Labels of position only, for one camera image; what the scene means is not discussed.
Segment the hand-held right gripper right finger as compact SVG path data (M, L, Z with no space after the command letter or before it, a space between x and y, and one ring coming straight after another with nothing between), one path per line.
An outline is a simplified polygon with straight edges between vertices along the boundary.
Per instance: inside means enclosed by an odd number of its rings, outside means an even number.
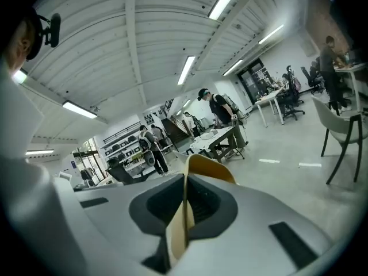
M332 247L331 239L312 221L272 195L219 179L195 175L204 186L223 190L237 204L232 224L212 239L193 240L171 270L171 276L289 276L301 270L273 234L285 223L317 259Z

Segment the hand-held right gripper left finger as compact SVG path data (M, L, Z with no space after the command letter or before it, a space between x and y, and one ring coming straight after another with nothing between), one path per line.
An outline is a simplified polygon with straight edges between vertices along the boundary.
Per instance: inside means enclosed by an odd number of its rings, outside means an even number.
M181 174L76 194L88 276L186 276L172 263L174 222L183 197Z

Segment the cluttered work table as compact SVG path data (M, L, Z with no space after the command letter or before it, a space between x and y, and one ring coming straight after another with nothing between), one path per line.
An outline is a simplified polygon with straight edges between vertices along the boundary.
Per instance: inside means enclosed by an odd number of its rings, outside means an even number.
M243 154L236 148L235 145L221 143L232 136L235 128L237 127L238 126L229 126L203 133L201 136L194 139L194 141L190 144L190 149L193 152L198 151L200 154L204 154L208 158L214 159L219 163L221 163L222 158L224 158L226 154L232 150L236 151L241 158L244 159Z

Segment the dark staircase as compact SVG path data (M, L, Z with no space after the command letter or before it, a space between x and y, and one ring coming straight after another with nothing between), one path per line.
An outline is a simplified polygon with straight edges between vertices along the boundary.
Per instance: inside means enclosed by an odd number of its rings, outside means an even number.
M162 125L176 151L183 153L189 150L191 138L187 134L186 130L183 131L180 127L167 118L162 120Z

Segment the white desk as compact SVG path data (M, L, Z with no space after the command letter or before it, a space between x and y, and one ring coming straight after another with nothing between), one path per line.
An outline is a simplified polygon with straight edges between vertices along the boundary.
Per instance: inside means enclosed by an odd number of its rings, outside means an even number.
M359 113L363 113L364 110L363 110L363 107L361 107L355 72L361 71L367 68L368 68L368 63L360 63L360 64L353 65L349 68L343 67L343 68L335 69L335 72L349 74L351 82L352 82L352 86L353 86L353 95L355 95L355 100L356 100L356 105L357 105L356 108Z
M274 106L273 106L273 104L275 104L276 109L277 109L277 113L279 115L280 122L281 122L282 125L284 124L283 116L282 116L282 113L281 113L281 108L280 108L278 100L277 100L277 97L280 95L281 92L283 92L283 88L275 90L275 91L271 92L269 95L264 96L264 97L260 98L258 101L255 102L255 106L258 108L258 111L259 111L260 116L262 118L263 124L266 128L268 127L268 125L267 125L267 122L266 122L265 117L263 115L262 108L261 108L261 105L265 104L266 102L269 103L269 105L270 105L270 107L273 111L273 114L276 114L276 112L274 111Z

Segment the grey chair with black legs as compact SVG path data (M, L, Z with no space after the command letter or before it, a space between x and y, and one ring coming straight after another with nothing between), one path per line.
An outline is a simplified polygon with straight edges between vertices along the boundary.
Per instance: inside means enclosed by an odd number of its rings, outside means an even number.
M361 167L363 141L368 139L368 129L363 125L362 116L358 113L348 117L342 117L338 115L339 111L333 113L330 108L317 97L312 96L312 101L321 124L326 128L320 156L323 157L325 154L329 135L340 144L342 149L336 166L326 181L326 184L329 185L333 180L350 144L358 145L358 157L353 178L353 182L356 183Z

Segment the black office chair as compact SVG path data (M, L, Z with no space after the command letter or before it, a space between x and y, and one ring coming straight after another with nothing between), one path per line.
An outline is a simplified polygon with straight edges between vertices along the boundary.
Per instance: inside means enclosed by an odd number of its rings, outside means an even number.
M308 81L308 85L311 88L311 94L314 95L315 92L322 93L324 91L324 88L322 87L322 81L316 78L312 78L309 73L307 72L306 68L304 66L301 67L301 71L306 77Z
M287 80L287 87L288 89L285 91L285 95L283 97L284 105L285 105L285 112L283 114L283 118L292 116L297 121L297 113L302 113L303 115L305 112L303 110L295 109L299 103L304 103L303 100L299 98L299 89L300 85L296 85L295 77L293 74L293 70L291 65L286 67L286 80Z

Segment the black double door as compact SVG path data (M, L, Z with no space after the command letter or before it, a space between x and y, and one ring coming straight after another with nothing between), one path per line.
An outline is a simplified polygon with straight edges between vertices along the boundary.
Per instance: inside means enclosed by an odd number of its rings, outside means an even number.
M237 73L237 77L254 105L272 90L271 76L260 59L256 59Z

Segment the wall display shelf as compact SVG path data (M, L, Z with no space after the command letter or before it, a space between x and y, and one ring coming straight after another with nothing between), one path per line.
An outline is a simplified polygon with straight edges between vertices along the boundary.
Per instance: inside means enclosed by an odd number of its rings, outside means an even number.
M102 140L98 148L105 170L109 168L109 160L117 158L118 162L125 163L139 152L137 138L140 126L141 122L136 122Z

